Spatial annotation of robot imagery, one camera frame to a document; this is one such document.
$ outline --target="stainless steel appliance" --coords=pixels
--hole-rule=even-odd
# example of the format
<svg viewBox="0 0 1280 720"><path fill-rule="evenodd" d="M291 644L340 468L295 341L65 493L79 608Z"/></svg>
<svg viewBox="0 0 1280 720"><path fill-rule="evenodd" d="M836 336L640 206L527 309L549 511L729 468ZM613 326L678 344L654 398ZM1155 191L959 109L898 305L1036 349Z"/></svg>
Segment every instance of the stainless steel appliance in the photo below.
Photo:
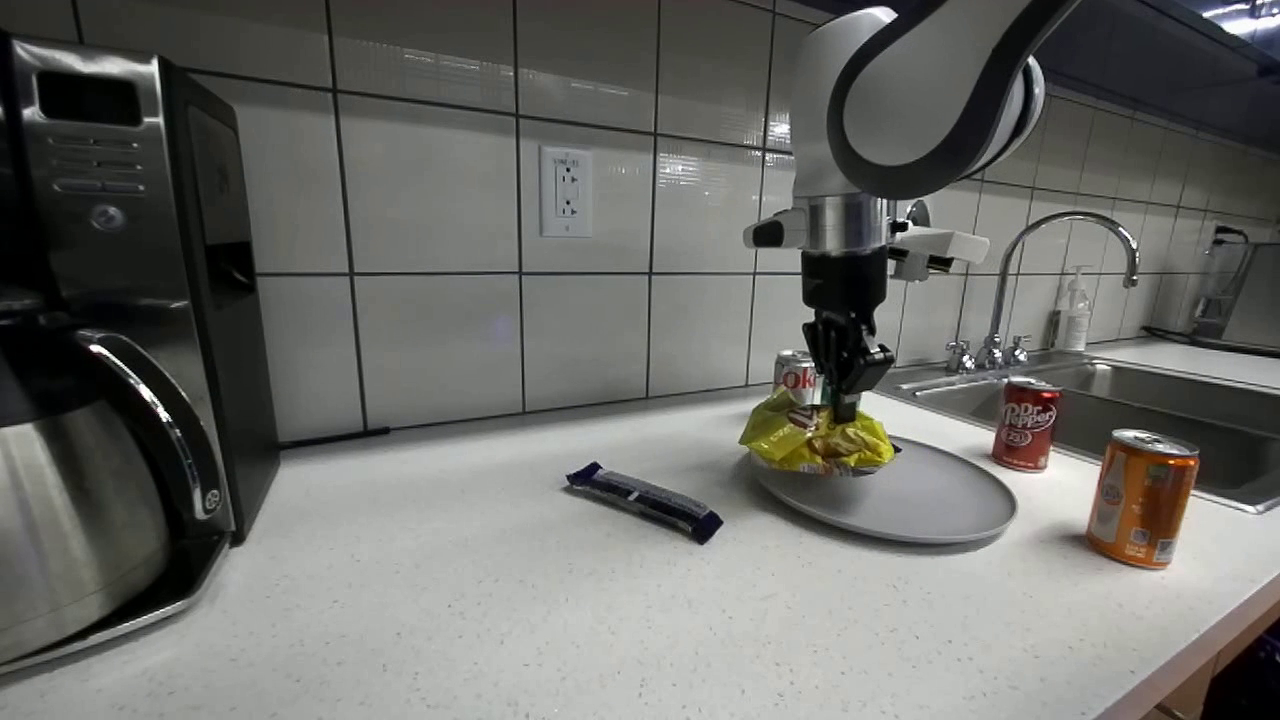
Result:
<svg viewBox="0 0 1280 720"><path fill-rule="evenodd" d="M1193 344L1280 352L1280 245L1216 227L1204 286L1193 309Z"/></svg>
<svg viewBox="0 0 1280 720"><path fill-rule="evenodd" d="M0 227L0 282L70 324L60 357L89 395L0 416L0 626L25 614L18 594L57 605L43 613L76 623L40 633L40 644L79 626L57 646L70 651L187 605L217 555L247 534L277 475L237 115L168 60L0 30ZM27 371L11 371L11 388L48 383ZM18 464L18 444L48 450ZM76 593L40 593L48 571L20 581L20 568L109 571L114 593L79 605ZM0 634L0 677L18 646Z"/></svg>

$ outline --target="handle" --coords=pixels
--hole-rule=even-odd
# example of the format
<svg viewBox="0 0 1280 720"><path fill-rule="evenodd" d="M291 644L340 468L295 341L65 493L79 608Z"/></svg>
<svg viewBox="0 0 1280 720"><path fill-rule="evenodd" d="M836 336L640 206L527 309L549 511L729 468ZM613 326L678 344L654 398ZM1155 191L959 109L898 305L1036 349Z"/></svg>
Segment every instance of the handle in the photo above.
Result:
<svg viewBox="0 0 1280 720"><path fill-rule="evenodd" d="M180 458L180 475L191 497L191 518L209 522L217 531L234 531L237 518L227 506L217 450L209 444L209 430L203 430L191 398L180 393L180 383L136 341L129 341L121 333L79 326L76 341L98 365L104 365L116 379L123 379L129 393L162 424L163 444Z"/></svg>

